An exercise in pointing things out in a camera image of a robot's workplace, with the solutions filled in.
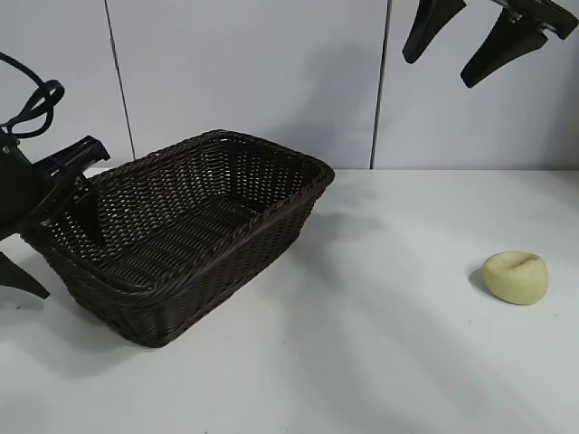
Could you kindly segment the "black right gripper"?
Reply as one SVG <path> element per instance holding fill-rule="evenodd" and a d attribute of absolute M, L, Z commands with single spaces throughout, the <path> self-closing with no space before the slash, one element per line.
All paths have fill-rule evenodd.
<path fill-rule="evenodd" d="M 545 29 L 566 39 L 578 26 L 578 18 L 554 1 L 497 1 L 503 9 L 489 35 L 460 73 L 473 88 L 507 63 L 541 49 L 548 38 Z M 463 0 L 420 0 L 402 53 L 415 63 L 439 31 L 464 7 Z"/>

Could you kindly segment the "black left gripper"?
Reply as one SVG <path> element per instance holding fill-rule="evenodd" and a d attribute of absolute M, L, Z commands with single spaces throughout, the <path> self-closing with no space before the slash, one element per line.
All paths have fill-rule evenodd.
<path fill-rule="evenodd" d="M 99 198 L 84 172 L 109 159 L 102 143 L 91 136 L 33 163 L 15 137 L 1 134 L 1 238 L 35 226 L 48 226 L 69 213 L 87 237 L 104 245 Z M 0 254 L 0 285 L 39 298 L 49 292 L 31 275 Z"/>

